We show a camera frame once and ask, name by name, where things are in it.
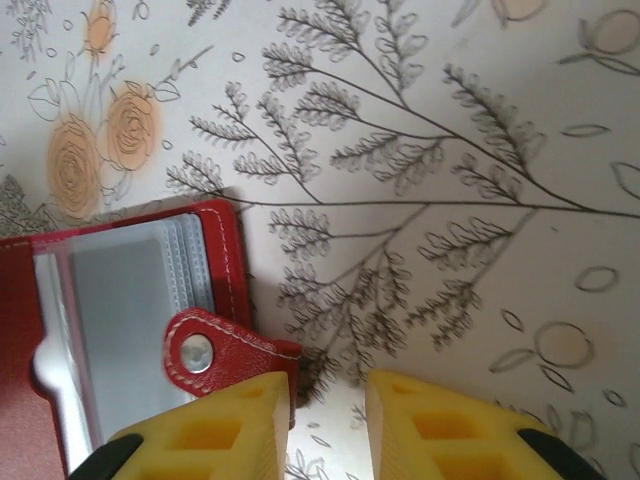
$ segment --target wallpaper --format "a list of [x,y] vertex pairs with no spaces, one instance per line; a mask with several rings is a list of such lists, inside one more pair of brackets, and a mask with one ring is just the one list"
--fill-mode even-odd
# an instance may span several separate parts
[[640,478],[637,0],[0,4],[0,233],[232,200],[288,479],[372,478],[372,367]]

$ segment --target orange rose drawing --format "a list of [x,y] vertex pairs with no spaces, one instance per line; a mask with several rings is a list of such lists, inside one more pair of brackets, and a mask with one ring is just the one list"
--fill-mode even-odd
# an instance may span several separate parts
[[90,216],[100,194],[96,138],[80,119],[71,116],[49,143],[47,175],[60,210],[72,218]]
[[159,109],[140,85],[127,82],[127,86],[107,114],[107,157],[123,170],[138,170],[156,146]]
[[106,53],[116,36],[116,10],[113,0],[96,0],[87,19],[87,35],[84,48],[96,58]]

